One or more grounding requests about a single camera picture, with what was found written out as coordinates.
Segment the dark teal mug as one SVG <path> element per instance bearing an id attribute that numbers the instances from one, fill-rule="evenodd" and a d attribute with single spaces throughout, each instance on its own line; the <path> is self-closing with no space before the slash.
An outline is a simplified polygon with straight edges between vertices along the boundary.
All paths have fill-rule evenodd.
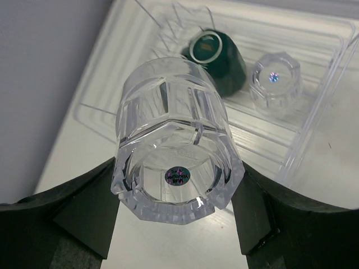
<path id="1" fill-rule="evenodd" d="M 246 64 L 234 41 L 225 33 L 205 29 L 194 36 L 181 51 L 207 71 L 221 97 L 240 91 L 246 82 Z"/>

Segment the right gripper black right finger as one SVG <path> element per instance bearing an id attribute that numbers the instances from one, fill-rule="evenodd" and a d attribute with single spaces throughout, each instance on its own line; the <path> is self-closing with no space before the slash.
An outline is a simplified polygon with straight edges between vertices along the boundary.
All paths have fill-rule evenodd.
<path id="1" fill-rule="evenodd" d="M 232 206 L 249 268 L 358 268 L 358 210 L 313 200 L 244 167 Z"/>

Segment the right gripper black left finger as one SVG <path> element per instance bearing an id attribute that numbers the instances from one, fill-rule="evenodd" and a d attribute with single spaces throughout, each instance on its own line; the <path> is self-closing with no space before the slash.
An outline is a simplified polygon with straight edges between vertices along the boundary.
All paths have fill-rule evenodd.
<path id="1" fill-rule="evenodd" d="M 100 268 L 119 208 L 110 191 L 114 163 L 1 204 L 1 268 Z"/>

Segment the clear glass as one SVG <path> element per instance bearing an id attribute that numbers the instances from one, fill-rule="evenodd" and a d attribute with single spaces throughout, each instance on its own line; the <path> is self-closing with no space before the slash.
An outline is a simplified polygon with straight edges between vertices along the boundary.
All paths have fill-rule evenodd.
<path id="1" fill-rule="evenodd" d="M 265 54 L 254 64 L 249 85 L 257 111 L 284 114 L 302 94 L 301 65 L 286 52 Z"/>
<path id="2" fill-rule="evenodd" d="M 210 75 L 150 60 L 123 85 L 111 191 L 140 220 L 186 225 L 226 208 L 245 169 Z"/>

